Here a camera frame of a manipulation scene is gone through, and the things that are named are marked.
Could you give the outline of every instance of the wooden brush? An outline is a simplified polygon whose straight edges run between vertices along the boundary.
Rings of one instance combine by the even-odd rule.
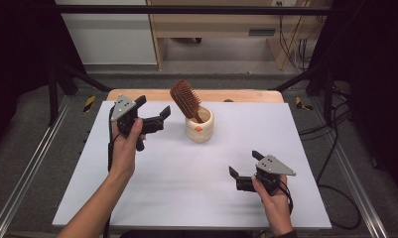
[[[171,87],[170,92],[172,98],[187,118],[195,118],[198,123],[203,123],[201,118],[199,118],[199,104],[201,101],[186,80],[178,80]]]

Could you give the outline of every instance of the brush handle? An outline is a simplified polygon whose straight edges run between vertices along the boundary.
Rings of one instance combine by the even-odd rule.
[[[198,123],[204,123],[204,122],[201,120],[201,118],[199,118],[199,114],[198,114],[198,113],[195,114],[195,118],[196,118],[196,120],[198,121]]]

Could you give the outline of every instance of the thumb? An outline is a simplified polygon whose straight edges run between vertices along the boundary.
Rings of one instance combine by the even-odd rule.
[[[133,126],[131,127],[130,134],[128,135],[127,142],[129,144],[136,144],[137,138],[140,136],[140,133],[143,129],[143,119],[137,118],[134,122]]]

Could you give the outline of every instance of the human hand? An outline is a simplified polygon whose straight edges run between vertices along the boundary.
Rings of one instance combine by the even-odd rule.
[[[285,175],[281,175],[280,180],[284,184],[287,182]],[[270,196],[263,183],[255,176],[252,177],[252,184],[260,195],[261,202],[263,202],[264,211],[273,235],[277,237],[292,231],[287,195],[282,190],[277,189],[273,196]]]
[[[112,154],[112,167],[110,173],[116,176],[123,176],[131,179],[135,169],[136,143],[137,138],[145,139],[144,135],[140,135],[143,128],[143,120],[137,118],[131,128],[127,139],[119,134],[116,122],[112,123],[112,138],[114,140],[114,148]]]

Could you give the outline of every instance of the white cup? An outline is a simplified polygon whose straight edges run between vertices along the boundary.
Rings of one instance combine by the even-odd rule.
[[[186,132],[192,141],[202,143],[210,139],[213,134],[214,116],[209,109],[200,106],[199,118],[203,123],[198,123],[196,118],[186,118]]]

